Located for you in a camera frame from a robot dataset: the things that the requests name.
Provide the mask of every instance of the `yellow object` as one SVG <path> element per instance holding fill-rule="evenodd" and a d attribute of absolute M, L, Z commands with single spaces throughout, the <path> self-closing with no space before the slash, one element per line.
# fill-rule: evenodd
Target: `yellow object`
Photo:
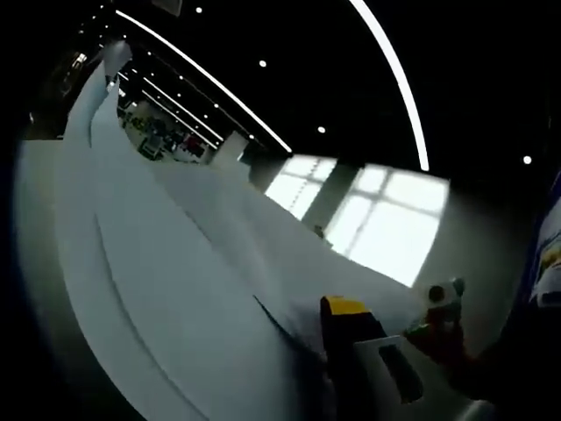
<path fill-rule="evenodd" d="M 359 301 L 352 301 L 343 298 L 342 296 L 326 296 L 330 304 L 331 315 L 341 314 L 360 314 L 370 313 L 370 311 Z"/>

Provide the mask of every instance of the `black ceiling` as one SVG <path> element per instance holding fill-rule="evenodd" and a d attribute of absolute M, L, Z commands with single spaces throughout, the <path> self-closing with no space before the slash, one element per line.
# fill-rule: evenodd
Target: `black ceiling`
<path fill-rule="evenodd" d="M 113 7 L 216 77 L 295 153 L 420 170 L 392 69 L 349 0 L 188 1 L 179 18 L 149 2 L 116 3 Z M 408 78 L 432 174 L 504 179 L 550 160 L 552 10 L 547 5 L 367 3 Z M 148 77 L 197 117 L 208 115 L 205 121 L 221 136 L 237 129 L 284 153 L 205 76 L 114 10 L 109 5 L 96 19 L 86 18 L 84 39 L 126 34 L 134 52 L 125 69 L 132 85 L 145 89 L 141 76 Z M 524 155 L 532 157 L 531 166 L 522 164 Z"/>

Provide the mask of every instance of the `window pane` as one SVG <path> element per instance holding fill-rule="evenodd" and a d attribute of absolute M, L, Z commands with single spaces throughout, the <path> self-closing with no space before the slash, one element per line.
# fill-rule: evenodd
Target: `window pane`
<path fill-rule="evenodd" d="M 308 182 L 302 189 L 300 195 L 296 198 L 290 212 L 298 219 L 302 219 L 309 206 L 319 192 L 320 185 L 314 182 Z"/>
<path fill-rule="evenodd" d="M 319 161 L 319 164 L 317 164 L 317 167 L 314 170 L 312 177 L 318 180 L 319 182 L 324 182 L 325 180 L 327 180 L 327 177 L 330 176 L 331 171 L 333 171 L 333 168 L 335 167 L 336 163 L 337 162 L 335 160 L 329 158 L 322 158 Z"/>
<path fill-rule="evenodd" d="M 379 202 L 349 258 L 411 286 L 429 253 L 437 229 L 438 219 L 435 217 Z"/>
<path fill-rule="evenodd" d="M 277 175 L 265 194 L 288 211 L 305 183 L 292 175 Z"/>
<path fill-rule="evenodd" d="M 292 175 L 309 176 L 312 174 L 318 161 L 318 158 L 315 156 L 298 155 L 288 160 L 282 172 Z"/>
<path fill-rule="evenodd" d="M 354 188 L 365 193 L 378 193 L 386 179 L 387 169 L 369 165 L 360 171 Z"/>
<path fill-rule="evenodd" d="M 440 212 L 446 204 L 448 182 L 426 175 L 394 173 L 384 196 L 417 209 Z"/>
<path fill-rule="evenodd" d="M 333 250 L 345 253 L 355 236 L 357 230 L 364 223 L 372 201 L 362 196 L 349 196 L 335 220 L 326 231 L 327 240 L 333 245 Z"/>

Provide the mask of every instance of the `window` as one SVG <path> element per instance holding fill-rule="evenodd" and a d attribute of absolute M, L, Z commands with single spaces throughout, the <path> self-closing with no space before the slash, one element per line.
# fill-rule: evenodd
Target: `window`
<path fill-rule="evenodd" d="M 326 230 L 333 249 L 407 286 L 415 282 L 437 235 L 448 182 L 368 166 Z"/>
<path fill-rule="evenodd" d="M 287 161 L 265 194 L 302 219 L 335 164 L 330 158 L 295 156 Z"/>

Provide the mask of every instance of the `ceiling light strip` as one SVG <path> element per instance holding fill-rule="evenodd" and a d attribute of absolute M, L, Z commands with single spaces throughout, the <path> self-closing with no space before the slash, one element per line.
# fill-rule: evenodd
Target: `ceiling light strip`
<path fill-rule="evenodd" d="M 202 68 L 196 61 L 194 61 L 193 59 L 191 59 L 188 55 L 186 55 L 184 52 L 182 52 L 182 50 L 180 50 L 178 47 L 174 46 L 171 42 L 169 42 L 167 39 L 165 39 L 164 37 L 162 37 L 161 35 L 159 35 L 158 33 L 154 32 L 152 29 L 150 29 L 148 26 L 141 24 L 138 20 L 136 20 L 135 18 L 131 18 L 129 15 L 123 13 L 122 11 L 116 11 L 116 14 L 118 16 L 120 16 L 121 18 L 125 18 L 127 19 L 129 22 L 135 24 L 136 26 L 138 26 L 140 29 L 143 29 L 144 31 L 148 32 L 150 35 L 152 35 L 154 38 L 156 38 L 158 41 L 164 43 L 166 46 L 168 46 L 169 48 L 171 48 L 174 52 L 176 52 L 177 54 L 180 55 L 180 57 L 182 57 L 183 60 L 187 61 L 189 64 L 191 64 L 191 66 L 193 66 L 194 68 L 196 68 L 199 72 L 201 72 L 203 75 L 205 75 L 207 77 L 207 79 L 209 79 L 211 82 L 213 82 L 220 90 L 223 91 L 224 94 L 226 94 L 227 96 L 230 97 L 230 99 L 236 103 L 237 105 L 239 105 L 239 107 L 244 110 L 247 114 L 249 114 L 249 116 L 251 118 L 253 118 L 261 127 L 263 127 L 263 129 L 268 132 L 273 139 L 275 139 L 277 142 L 279 142 L 279 144 L 289 153 L 292 153 L 292 149 L 290 148 L 290 146 L 288 146 L 280 137 L 278 134 L 276 134 L 275 132 L 273 132 L 273 130 L 266 125 L 266 123 L 261 120 L 259 117 L 257 117 L 255 115 L 255 113 L 253 111 L 251 111 L 247 105 L 245 105 L 244 103 L 242 103 L 242 101 L 235 96 L 232 92 L 230 92 L 229 89 L 227 89 L 222 83 L 220 83 L 213 75 L 211 75 L 209 72 L 207 72 L 204 68 Z"/>
<path fill-rule="evenodd" d="M 169 99 L 172 103 L 174 103 L 177 107 L 181 108 L 183 111 L 187 112 L 189 114 L 189 116 L 191 116 L 194 120 L 197 121 L 197 123 L 199 123 L 200 125 L 203 125 L 209 132 L 211 132 L 212 134 L 214 134 L 217 138 L 219 138 L 220 140 L 224 141 L 224 138 L 222 136 L 220 136 L 218 133 L 216 133 L 214 130 L 212 130 L 210 127 L 208 127 L 206 124 L 204 124 L 204 122 L 198 118 L 195 114 L 193 114 L 191 111 L 189 111 L 188 109 L 186 109 L 185 107 L 183 107 L 180 103 L 178 103 L 177 101 L 175 101 L 170 95 L 168 95 L 166 92 L 164 92 L 163 90 L 161 90 L 154 82 L 150 81 L 149 79 L 147 79 L 146 77 L 143 77 L 143 79 L 145 80 L 145 82 L 147 82 L 150 86 L 152 86 L 154 89 L 156 89 L 159 93 L 161 93 L 161 95 L 165 96 L 167 99 Z"/>
<path fill-rule="evenodd" d="M 170 116 L 172 116 L 173 118 L 175 118 L 177 121 L 179 121 L 180 123 L 182 123 L 184 126 L 186 126 L 191 132 L 193 132 L 194 134 L 196 134 L 199 138 L 201 138 L 202 140 L 204 140 L 210 147 L 212 147 L 213 149 L 218 149 L 216 145 L 214 145 L 210 140 L 206 139 L 204 136 L 201 135 L 201 133 L 199 133 L 197 130 L 195 130 L 193 127 L 191 127 L 190 125 L 188 125 L 187 123 L 185 123 L 183 120 L 181 120 L 179 117 L 177 117 L 175 114 L 173 114 L 173 112 L 171 112 L 170 110 L 168 110 L 162 103 L 160 103 L 156 98 L 154 98 L 153 96 L 151 96 L 148 92 L 146 92 L 145 90 L 142 91 L 142 93 L 144 95 L 146 95 L 149 99 L 151 99 L 156 105 L 158 105 L 163 111 L 165 111 L 167 114 L 169 114 Z"/>
<path fill-rule="evenodd" d="M 389 42 L 386 33 L 382 29 L 378 19 L 373 15 L 372 11 L 365 4 L 364 0 L 349 0 L 354 8 L 357 10 L 359 15 L 368 25 L 368 28 L 372 32 L 378 45 L 380 46 L 382 53 L 386 56 L 386 60 L 389 67 L 394 72 L 395 80 L 400 89 L 401 96 L 403 97 L 403 102 L 407 108 L 407 113 L 409 114 L 409 121 L 411 122 L 411 127 L 413 128 L 413 135 L 415 136 L 415 143 L 417 145 L 417 153 L 419 155 L 419 162 L 421 164 L 421 169 L 423 171 L 429 171 L 429 157 L 427 156 L 427 148 L 424 144 L 423 129 L 421 127 L 421 119 L 419 118 L 419 113 L 417 112 L 417 107 L 415 105 L 415 100 L 413 99 L 413 93 L 407 82 L 407 77 L 403 71 L 403 67 L 397 54 L 395 53 L 392 44 Z"/>

